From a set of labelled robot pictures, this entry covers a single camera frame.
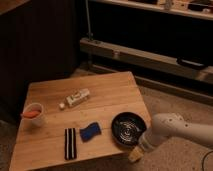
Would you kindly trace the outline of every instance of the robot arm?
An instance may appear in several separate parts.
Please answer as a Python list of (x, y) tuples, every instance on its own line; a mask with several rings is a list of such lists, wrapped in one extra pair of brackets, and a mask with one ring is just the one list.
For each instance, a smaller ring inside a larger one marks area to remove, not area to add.
[(186, 122), (181, 115), (175, 113), (162, 113), (152, 117), (151, 127), (139, 138), (137, 148), (140, 149), (136, 151), (152, 151), (172, 136), (213, 149), (213, 126)]

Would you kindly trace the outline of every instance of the wooden panel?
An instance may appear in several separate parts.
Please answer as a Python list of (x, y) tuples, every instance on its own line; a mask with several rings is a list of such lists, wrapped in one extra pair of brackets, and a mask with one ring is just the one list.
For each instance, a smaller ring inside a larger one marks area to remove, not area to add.
[(14, 8), (23, 5), (29, 0), (1, 0), (0, 2), (0, 15), (4, 14)]
[[(91, 91), (90, 98), (60, 111), (60, 100), (81, 88)], [(118, 146), (111, 134), (111, 122), (121, 112), (137, 113), (147, 127), (150, 124), (150, 115), (130, 72), (32, 83), (25, 106), (34, 101), (44, 105), (46, 124), (26, 131), (21, 121), (10, 170), (38, 169), (127, 152), (129, 149)], [(99, 123), (102, 134), (83, 143), (79, 129), (92, 122)], [(64, 159), (65, 128), (76, 128), (75, 160)]]

